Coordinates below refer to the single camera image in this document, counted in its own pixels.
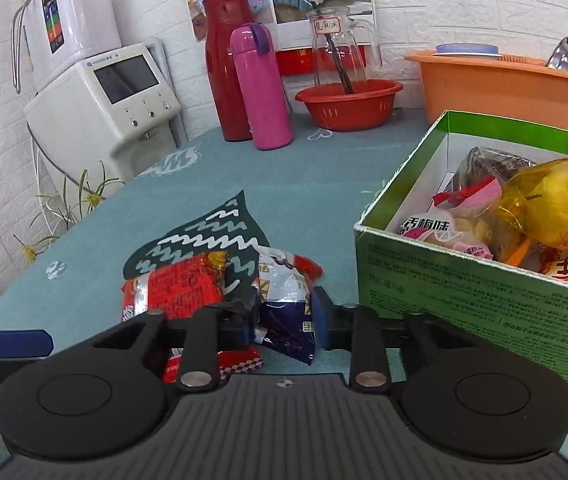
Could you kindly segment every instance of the purple bottle strap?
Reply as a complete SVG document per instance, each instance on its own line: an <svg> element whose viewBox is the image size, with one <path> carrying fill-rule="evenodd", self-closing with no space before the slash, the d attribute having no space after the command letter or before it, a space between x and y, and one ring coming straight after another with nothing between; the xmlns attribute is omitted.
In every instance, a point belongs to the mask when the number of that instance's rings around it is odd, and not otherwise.
<svg viewBox="0 0 568 480"><path fill-rule="evenodd" d="M263 25L261 23L248 23L248 26L251 27L257 52L268 54L270 52L269 37L264 32Z"/></svg>

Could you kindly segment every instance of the red thermos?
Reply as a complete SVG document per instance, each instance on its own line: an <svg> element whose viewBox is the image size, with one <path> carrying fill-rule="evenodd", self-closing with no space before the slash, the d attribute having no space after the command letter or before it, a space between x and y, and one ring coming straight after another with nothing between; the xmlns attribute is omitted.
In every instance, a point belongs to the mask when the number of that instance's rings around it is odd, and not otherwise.
<svg viewBox="0 0 568 480"><path fill-rule="evenodd" d="M248 0L204 0L206 69L218 109L224 140L250 140L251 129L231 55L231 33L235 27L254 22Z"/></svg>

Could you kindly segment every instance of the machine screen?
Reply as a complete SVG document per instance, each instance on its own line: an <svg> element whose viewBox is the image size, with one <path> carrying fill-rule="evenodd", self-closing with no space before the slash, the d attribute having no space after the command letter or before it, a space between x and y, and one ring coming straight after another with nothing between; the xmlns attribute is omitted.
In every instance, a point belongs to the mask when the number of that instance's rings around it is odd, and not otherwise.
<svg viewBox="0 0 568 480"><path fill-rule="evenodd" d="M158 84L151 67L141 54L98 68L95 75L111 104Z"/></svg>
<svg viewBox="0 0 568 480"><path fill-rule="evenodd" d="M59 22L58 0L42 0L42 9L50 52L55 54L56 50L64 45L62 24Z"/></svg>

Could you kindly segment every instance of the glass pitcher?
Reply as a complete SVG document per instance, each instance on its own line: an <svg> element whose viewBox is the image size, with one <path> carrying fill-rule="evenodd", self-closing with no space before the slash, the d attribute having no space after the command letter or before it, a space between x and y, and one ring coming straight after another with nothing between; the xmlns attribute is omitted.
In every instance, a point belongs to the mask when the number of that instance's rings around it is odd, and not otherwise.
<svg viewBox="0 0 568 480"><path fill-rule="evenodd" d="M366 31L370 42L368 65L382 66L378 32L365 20L354 20L348 7L327 7L308 14L313 36L315 86L339 85L345 94L365 92L365 64L353 32Z"/></svg>

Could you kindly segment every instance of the yellow flower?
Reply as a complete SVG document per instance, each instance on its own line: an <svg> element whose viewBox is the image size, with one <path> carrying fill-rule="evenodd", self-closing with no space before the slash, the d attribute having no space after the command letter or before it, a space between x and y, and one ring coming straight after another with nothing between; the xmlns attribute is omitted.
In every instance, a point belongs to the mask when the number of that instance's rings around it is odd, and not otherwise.
<svg viewBox="0 0 568 480"><path fill-rule="evenodd" d="M103 198L95 193L90 193L87 197L86 200L88 201L89 205L93 208L99 206L102 202L103 202Z"/></svg>
<svg viewBox="0 0 568 480"><path fill-rule="evenodd" d="M22 252L26 261L32 264L38 257L38 252L32 245L23 245Z"/></svg>

